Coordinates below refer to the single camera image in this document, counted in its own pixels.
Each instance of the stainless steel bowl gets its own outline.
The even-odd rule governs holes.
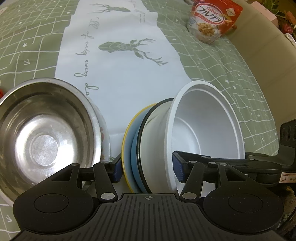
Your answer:
[[[99,162],[99,121],[87,98],[57,79],[33,79],[0,100],[0,195],[24,191],[71,163]]]

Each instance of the ribbed rubber surface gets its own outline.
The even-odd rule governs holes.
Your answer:
[[[58,235],[23,231],[14,241],[284,241],[274,231],[237,235],[211,224],[196,204],[181,202],[173,194],[124,194],[102,204],[80,228]]]

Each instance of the deer silhouette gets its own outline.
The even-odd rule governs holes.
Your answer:
[[[154,39],[145,38],[139,41],[134,39],[128,44],[121,43],[121,42],[106,42],[101,44],[99,46],[99,49],[102,51],[107,51],[109,53],[112,53],[115,51],[133,51],[138,58],[144,59],[145,57],[146,59],[154,61],[159,66],[167,64],[168,62],[163,62],[163,60],[161,60],[161,57],[157,59],[149,58],[144,51],[137,49],[137,47],[140,45],[147,45],[147,44],[144,44],[143,42],[153,43],[154,41],[155,41]]]
[[[102,9],[99,12],[93,12],[93,13],[102,13],[102,12],[111,12],[111,11],[118,11],[118,12],[130,12],[129,9],[125,8],[125,7],[111,7],[110,5],[104,5],[104,4],[100,4],[100,3],[92,3],[91,5],[94,6],[100,6],[100,7],[104,7],[105,9]]]

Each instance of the cereal bag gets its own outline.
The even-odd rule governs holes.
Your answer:
[[[231,0],[195,0],[187,28],[200,41],[210,44],[234,25],[242,9]]]

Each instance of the stacked bowls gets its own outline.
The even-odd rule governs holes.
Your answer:
[[[244,158],[237,117],[224,95],[212,84],[193,81],[173,99],[150,106],[131,121],[123,142],[123,166],[133,192],[180,193],[172,152],[185,151],[213,158]],[[204,195],[213,184],[204,183]]]

